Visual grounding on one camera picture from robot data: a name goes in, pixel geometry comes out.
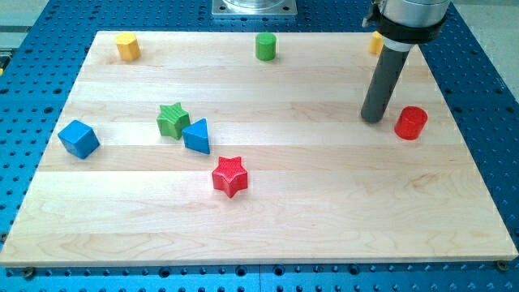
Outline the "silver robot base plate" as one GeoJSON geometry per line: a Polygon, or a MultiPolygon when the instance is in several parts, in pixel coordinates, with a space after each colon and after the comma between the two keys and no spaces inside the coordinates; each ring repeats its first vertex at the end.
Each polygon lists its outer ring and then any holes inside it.
{"type": "Polygon", "coordinates": [[[296,15],[296,0],[213,0],[213,16],[296,15]]]}

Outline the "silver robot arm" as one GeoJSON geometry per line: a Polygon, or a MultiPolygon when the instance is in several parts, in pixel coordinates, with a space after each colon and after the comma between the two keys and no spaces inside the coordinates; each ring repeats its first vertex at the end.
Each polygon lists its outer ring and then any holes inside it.
{"type": "Polygon", "coordinates": [[[376,26],[384,46],[409,52],[414,45],[436,39],[446,23],[450,0],[375,0],[362,20],[376,26]]]}

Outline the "yellow block behind arm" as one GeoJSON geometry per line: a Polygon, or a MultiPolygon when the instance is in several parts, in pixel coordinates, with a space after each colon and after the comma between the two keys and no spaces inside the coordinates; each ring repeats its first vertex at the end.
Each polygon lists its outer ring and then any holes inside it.
{"type": "Polygon", "coordinates": [[[374,31],[371,34],[370,43],[367,48],[368,52],[370,54],[380,55],[383,50],[383,47],[384,47],[383,36],[379,32],[374,31]]]}

